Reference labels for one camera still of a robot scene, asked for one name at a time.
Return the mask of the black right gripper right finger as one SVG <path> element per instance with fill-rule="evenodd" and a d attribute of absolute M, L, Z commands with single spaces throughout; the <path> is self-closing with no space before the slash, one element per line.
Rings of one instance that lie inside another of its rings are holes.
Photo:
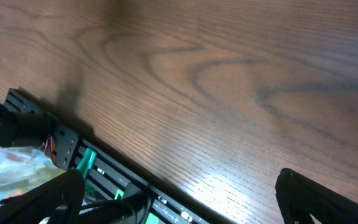
<path fill-rule="evenodd" d="M 275 190 L 285 223 L 358 223 L 358 203 L 289 168 L 280 171 Z"/>

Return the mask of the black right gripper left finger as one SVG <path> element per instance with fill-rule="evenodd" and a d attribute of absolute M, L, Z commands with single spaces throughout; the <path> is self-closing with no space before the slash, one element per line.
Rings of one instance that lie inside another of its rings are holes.
<path fill-rule="evenodd" d="M 76 223 L 85 195 L 85 181 L 76 169 L 32 189 L 0 200 L 0 223 Z"/>

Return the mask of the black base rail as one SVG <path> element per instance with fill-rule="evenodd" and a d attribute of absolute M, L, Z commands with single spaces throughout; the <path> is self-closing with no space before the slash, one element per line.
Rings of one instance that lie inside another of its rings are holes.
<path fill-rule="evenodd" d="M 55 122 L 45 146 L 48 147 L 48 153 L 53 153 L 53 161 L 62 169 L 77 168 L 83 163 L 86 185 L 105 199 L 128 196 L 132 189 L 150 193 L 150 209 L 142 223 L 228 223 L 225 218 L 189 197 L 182 200 L 175 195 L 176 192 L 163 189 L 161 182 L 145 180 L 104 149 L 59 121 Z"/>

